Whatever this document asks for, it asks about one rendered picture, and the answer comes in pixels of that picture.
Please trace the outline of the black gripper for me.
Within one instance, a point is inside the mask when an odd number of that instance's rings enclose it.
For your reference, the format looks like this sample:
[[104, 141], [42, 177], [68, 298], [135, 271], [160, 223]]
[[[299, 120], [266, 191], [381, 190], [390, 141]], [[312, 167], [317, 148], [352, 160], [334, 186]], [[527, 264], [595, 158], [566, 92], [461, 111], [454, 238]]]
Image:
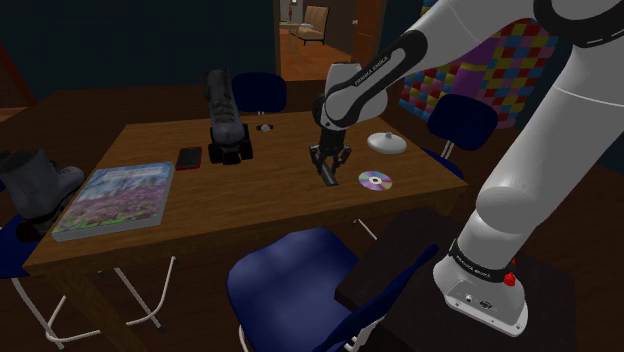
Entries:
[[326, 157], [334, 156], [334, 170], [337, 170], [347, 161], [351, 148], [349, 146], [344, 147], [345, 135], [345, 130], [321, 129], [319, 144], [309, 146], [311, 160], [318, 173], [322, 172]]

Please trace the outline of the shiny compact disc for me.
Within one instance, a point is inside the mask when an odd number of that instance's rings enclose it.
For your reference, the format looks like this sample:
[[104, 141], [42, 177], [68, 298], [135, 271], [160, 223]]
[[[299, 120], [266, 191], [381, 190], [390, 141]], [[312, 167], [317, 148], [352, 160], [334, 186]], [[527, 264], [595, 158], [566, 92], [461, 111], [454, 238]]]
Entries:
[[358, 176], [358, 180], [363, 187], [373, 191], [389, 190], [393, 185], [393, 181], [388, 175], [373, 170], [362, 172]]

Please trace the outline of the white round lid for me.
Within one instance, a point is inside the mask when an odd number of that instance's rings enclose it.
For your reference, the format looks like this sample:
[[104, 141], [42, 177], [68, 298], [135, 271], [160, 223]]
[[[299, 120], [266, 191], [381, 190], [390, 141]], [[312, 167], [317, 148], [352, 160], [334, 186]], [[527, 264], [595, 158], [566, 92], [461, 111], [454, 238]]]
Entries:
[[373, 133], [367, 138], [367, 144], [382, 154], [400, 154], [407, 148], [407, 142], [392, 132]]

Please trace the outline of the wooden table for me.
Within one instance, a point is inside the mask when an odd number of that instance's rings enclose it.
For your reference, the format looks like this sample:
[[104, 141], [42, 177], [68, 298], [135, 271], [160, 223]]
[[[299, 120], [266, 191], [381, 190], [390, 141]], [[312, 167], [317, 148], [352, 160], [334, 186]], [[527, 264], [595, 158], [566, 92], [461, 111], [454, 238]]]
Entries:
[[[328, 187], [309, 155], [320, 134], [311, 115], [267, 115], [264, 122], [274, 129], [251, 132], [252, 159], [176, 172], [160, 225], [67, 242], [46, 237], [26, 271], [47, 277], [120, 352], [148, 352], [91, 272], [420, 206], [448, 214], [466, 188], [415, 145], [396, 155], [370, 149], [369, 135], [388, 130], [377, 118], [349, 128], [351, 155], [337, 171], [338, 185]], [[392, 187], [363, 187], [358, 176], [370, 170], [388, 175]]]

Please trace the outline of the black roller skate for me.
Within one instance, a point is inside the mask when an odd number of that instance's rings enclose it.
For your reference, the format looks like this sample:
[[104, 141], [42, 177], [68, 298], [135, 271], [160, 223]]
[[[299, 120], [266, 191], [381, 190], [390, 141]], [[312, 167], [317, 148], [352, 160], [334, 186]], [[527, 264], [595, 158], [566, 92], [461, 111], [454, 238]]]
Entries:
[[199, 70], [199, 74], [210, 109], [210, 162], [235, 165], [252, 159], [248, 125], [240, 119], [228, 70]]

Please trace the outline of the brown wooden door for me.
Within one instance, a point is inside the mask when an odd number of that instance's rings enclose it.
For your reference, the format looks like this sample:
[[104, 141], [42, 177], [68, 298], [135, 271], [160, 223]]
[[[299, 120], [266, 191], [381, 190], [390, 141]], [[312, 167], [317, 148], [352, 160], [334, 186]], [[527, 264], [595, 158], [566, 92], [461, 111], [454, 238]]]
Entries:
[[376, 55], [383, 27], [386, 0], [358, 0], [351, 60], [366, 66]]

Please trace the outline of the red phone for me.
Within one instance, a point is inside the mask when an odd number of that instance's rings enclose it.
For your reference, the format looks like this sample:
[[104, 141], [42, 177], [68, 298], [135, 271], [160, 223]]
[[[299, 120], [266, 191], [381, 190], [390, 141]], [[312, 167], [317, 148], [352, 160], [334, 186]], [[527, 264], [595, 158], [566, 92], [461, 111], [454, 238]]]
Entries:
[[177, 171], [197, 169], [201, 166], [201, 158], [201, 147], [182, 148], [178, 153], [175, 169]]

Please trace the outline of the colourful patchwork sofa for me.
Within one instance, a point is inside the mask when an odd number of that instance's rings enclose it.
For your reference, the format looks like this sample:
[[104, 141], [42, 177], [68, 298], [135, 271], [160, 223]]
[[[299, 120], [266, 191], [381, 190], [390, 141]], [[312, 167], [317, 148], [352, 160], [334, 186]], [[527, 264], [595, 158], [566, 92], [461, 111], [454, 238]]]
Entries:
[[404, 34], [423, 34], [426, 54], [402, 75], [399, 105], [427, 120], [443, 97], [461, 95], [513, 126], [558, 40], [533, 1], [423, 0], [428, 10]]

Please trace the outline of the flower cover book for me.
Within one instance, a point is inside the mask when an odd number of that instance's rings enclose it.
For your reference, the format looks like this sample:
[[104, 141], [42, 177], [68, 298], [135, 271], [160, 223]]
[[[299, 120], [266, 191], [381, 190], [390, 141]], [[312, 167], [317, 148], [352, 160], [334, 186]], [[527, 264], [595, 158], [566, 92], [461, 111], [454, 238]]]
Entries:
[[160, 225], [174, 172], [170, 162], [96, 170], [51, 236], [64, 242]]

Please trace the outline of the grey boot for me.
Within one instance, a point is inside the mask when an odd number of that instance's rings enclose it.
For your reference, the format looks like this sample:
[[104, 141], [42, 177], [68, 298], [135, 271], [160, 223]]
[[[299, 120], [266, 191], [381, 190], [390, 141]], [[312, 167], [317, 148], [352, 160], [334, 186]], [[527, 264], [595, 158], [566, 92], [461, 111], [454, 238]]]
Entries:
[[86, 179], [78, 167], [60, 168], [42, 148], [0, 149], [0, 180], [18, 213], [43, 237]]

